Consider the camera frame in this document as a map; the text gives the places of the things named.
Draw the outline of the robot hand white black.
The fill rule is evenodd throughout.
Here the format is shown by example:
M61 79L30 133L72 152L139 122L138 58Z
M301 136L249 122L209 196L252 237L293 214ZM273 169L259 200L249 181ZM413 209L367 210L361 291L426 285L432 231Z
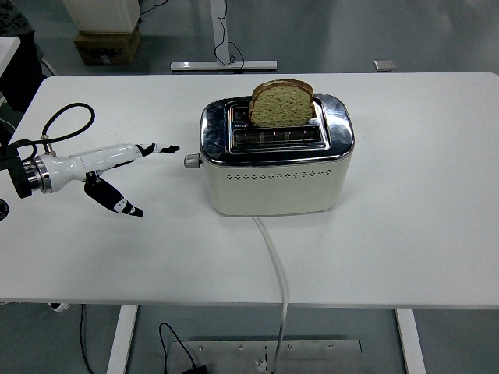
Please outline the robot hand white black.
M36 156L25 163L25 170L33 190L53 193L62 190L71 181L84 183L84 192L95 202L114 213L142 217L143 211L128 201L114 186L106 182L101 174L134 162L136 159L155 153L172 154L179 151L176 145L152 143L124 144L92 150L70 157L49 154Z

